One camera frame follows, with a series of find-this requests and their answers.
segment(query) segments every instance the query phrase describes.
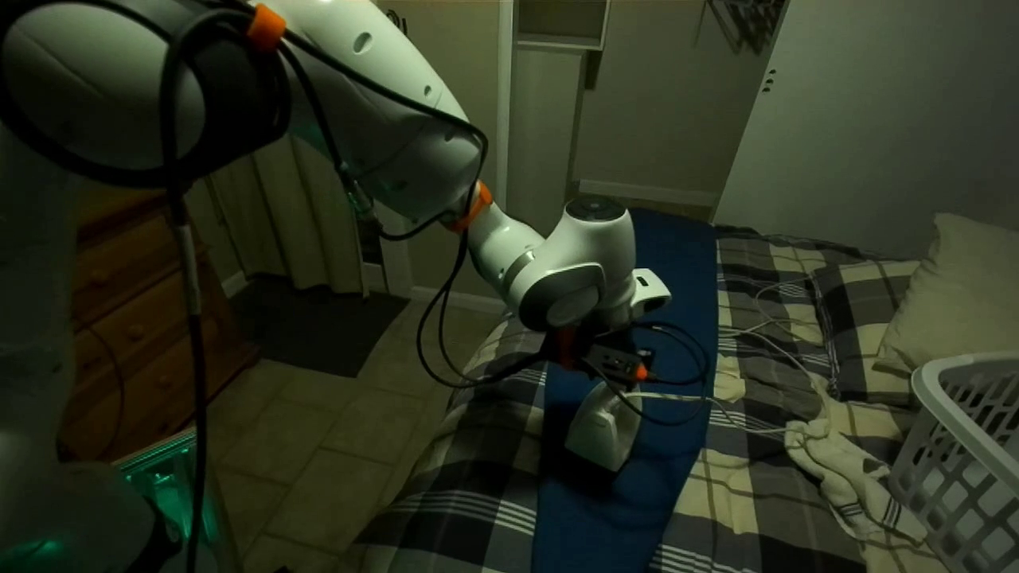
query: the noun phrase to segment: plaid blanket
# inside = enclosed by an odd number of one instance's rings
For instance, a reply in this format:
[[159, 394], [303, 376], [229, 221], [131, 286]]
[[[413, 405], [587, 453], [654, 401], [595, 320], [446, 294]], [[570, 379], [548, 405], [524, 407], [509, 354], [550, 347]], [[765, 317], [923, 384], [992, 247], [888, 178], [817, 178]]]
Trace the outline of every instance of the plaid blanket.
[[[809, 274], [859, 254], [718, 230], [717, 257], [717, 407], [651, 570], [942, 570], [925, 548], [856, 545], [784, 448], [786, 420], [828, 417], [891, 461], [908, 430], [904, 409], [824, 390], [830, 360]], [[475, 366], [538, 343], [504, 324]], [[453, 398], [402, 496], [360, 534], [366, 570], [533, 570], [541, 379], [534, 366]]]

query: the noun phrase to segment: floor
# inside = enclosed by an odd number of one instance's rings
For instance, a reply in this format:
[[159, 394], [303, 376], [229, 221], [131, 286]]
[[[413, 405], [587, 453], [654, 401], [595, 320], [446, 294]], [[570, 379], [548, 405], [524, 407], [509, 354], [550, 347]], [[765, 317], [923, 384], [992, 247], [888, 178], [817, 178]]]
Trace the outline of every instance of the floor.
[[[249, 573], [346, 573], [358, 531], [397, 493], [449, 390], [413, 354], [412, 302], [358, 379], [260, 360], [211, 405], [211, 461]], [[449, 307], [464, 364], [499, 311]]]

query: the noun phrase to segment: wooden dresser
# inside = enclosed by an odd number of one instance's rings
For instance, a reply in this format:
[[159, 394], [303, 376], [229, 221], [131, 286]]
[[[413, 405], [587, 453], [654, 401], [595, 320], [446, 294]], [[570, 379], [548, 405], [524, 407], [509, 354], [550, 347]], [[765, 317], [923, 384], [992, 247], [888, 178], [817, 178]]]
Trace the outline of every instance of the wooden dresser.
[[[77, 384], [67, 458], [122, 458], [195, 417], [183, 288], [173, 226], [146, 191], [90, 188], [72, 264]], [[199, 257], [206, 398], [256, 360]]]

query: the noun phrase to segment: white pillow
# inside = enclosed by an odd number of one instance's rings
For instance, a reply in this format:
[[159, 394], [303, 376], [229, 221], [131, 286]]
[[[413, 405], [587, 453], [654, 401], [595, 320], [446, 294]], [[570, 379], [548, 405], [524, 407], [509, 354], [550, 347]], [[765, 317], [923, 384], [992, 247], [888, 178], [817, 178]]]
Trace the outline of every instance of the white pillow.
[[1019, 233], [934, 217], [937, 239], [879, 347], [879, 368], [937, 357], [1019, 349]]

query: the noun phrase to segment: laundry basket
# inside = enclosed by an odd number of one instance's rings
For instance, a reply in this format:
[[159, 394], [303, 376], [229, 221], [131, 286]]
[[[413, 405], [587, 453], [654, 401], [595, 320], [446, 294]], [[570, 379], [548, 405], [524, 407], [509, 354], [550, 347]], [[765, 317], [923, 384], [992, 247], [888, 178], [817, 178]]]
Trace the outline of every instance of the laundry basket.
[[1019, 354], [934, 360], [891, 491], [930, 525], [948, 570], [1019, 573]]

